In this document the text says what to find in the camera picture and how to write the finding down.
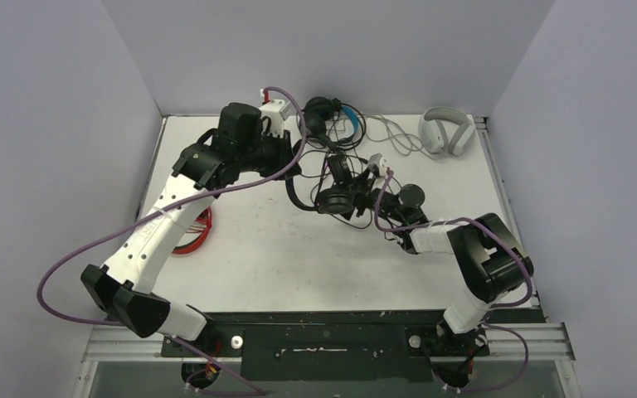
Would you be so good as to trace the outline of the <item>small black headphones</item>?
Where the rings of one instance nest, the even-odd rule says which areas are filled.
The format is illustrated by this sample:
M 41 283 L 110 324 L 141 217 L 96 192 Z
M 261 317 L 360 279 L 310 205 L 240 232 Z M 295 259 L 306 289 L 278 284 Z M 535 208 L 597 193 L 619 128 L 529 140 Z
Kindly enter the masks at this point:
M 324 152 L 318 185 L 311 205 L 299 198 L 294 177 L 287 177 L 284 186 L 290 202 L 301 211 L 348 217 L 353 212 L 350 187 L 352 179 L 348 156 L 344 151 L 333 146 Z

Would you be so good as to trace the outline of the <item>white grey headphones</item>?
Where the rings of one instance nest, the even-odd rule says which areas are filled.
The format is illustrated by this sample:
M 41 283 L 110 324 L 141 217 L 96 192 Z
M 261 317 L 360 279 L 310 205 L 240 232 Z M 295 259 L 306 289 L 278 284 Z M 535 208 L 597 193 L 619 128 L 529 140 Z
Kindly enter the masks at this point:
M 423 148 L 436 155 L 461 156 L 475 133 L 476 125 L 467 114 L 444 106 L 427 109 L 418 122 Z

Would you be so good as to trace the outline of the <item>red black headphones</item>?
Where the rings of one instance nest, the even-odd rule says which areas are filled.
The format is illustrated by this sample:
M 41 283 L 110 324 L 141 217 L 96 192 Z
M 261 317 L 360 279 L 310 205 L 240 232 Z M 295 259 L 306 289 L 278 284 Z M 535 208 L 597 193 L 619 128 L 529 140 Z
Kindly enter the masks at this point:
M 200 213 L 192 225 L 187 229 L 187 235 L 193 238 L 187 243 L 176 245 L 172 251 L 173 255 L 190 255 L 198 250 L 207 240 L 213 227 L 213 210 L 208 207 Z

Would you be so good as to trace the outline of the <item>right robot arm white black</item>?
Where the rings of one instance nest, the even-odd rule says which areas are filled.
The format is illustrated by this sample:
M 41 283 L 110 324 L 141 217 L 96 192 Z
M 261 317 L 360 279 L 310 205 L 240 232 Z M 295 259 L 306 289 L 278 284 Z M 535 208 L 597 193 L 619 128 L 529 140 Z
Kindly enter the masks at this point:
M 455 355 L 469 344 L 468 332 L 476 329 L 497 308 L 526 303 L 534 293 L 533 265 L 526 250 L 495 213 L 477 218 L 429 220 L 421 206 L 425 193 L 418 186 L 403 186 L 393 194 L 393 171 L 367 172 L 370 192 L 358 208 L 372 211 L 375 227 L 396 238 L 412 255 L 451 255 L 465 287 L 444 311 L 436 332 L 438 348 Z

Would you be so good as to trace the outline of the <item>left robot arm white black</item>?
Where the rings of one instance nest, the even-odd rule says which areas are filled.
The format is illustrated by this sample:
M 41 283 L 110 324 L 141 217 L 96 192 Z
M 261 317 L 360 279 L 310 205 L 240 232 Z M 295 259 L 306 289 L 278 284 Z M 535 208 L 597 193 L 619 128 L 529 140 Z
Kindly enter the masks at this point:
M 141 225 L 102 265 L 83 270 L 80 279 L 100 309 L 138 337 L 181 337 L 196 357 L 214 348 L 215 334 L 205 328 L 200 312 L 156 295 L 153 288 L 192 223 L 243 172 L 278 180 L 294 171 L 295 153 L 284 126 L 289 110 L 281 99 L 259 108 L 230 103 L 215 128 L 180 152 Z

